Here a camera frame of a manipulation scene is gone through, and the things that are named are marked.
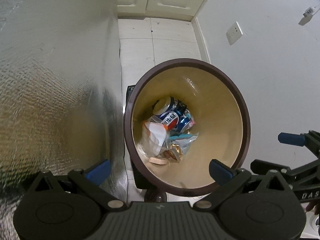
pepsi can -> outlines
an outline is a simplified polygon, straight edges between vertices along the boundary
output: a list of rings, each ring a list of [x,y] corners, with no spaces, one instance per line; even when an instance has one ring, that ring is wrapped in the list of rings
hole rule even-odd
[[[187,105],[174,97],[166,97],[158,101],[153,109],[152,118],[166,125],[169,130],[178,133],[184,132],[195,124]]]

electrical outlet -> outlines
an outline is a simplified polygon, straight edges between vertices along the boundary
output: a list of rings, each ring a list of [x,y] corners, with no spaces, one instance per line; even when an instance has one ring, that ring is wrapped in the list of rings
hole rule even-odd
[[[234,44],[241,36],[242,36],[242,30],[238,24],[238,22],[235,22],[227,31],[227,39],[229,41],[229,44]]]

floor tile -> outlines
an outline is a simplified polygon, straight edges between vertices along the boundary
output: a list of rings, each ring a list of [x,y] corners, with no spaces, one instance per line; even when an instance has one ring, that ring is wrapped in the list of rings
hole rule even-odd
[[[151,27],[154,39],[197,42],[191,22],[151,18]]]
[[[143,20],[119,19],[120,39],[151,39],[150,18]]]
[[[134,179],[133,171],[126,170],[128,179]]]
[[[132,201],[144,201],[145,190],[137,189],[134,179],[128,180],[128,204]]]
[[[125,95],[129,85],[138,80],[155,66],[152,39],[120,40],[120,58],[122,67],[122,92],[125,106]]]
[[[126,170],[132,171],[130,155],[129,155],[127,146],[125,146],[125,148],[124,148],[124,164],[125,164],[125,169]]]
[[[197,43],[153,39],[153,46],[156,65],[174,58],[201,59]]]

baseboard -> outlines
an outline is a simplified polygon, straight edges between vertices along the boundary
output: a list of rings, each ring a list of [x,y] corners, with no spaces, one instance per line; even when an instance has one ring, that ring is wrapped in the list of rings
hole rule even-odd
[[[193,30],[195,32],[196,40],[198,43],[198,47],[199,47],[199,51],[200,51],[200,55],[201,55],[201,60],[211,64],[207,44],[206,44],[205,39],[203,37],[198,18],[194,17],[193,20],[191,21],[191,23],[192,23]]]

plastic bag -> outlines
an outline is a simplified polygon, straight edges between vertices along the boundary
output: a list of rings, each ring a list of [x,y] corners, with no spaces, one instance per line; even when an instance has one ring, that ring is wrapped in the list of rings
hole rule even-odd
[[[156,157],[168,150],[170,134],[165,125],[152,122],[151,119],[142,123],[140,146],[147,157]]]
[[[182,133],[178,136],[171,136],[170,141],[171,144],[179,145],[183,155],[186,155],[191,144],[198,138],[198,135],[199,133],[196,133],[194,135]]]

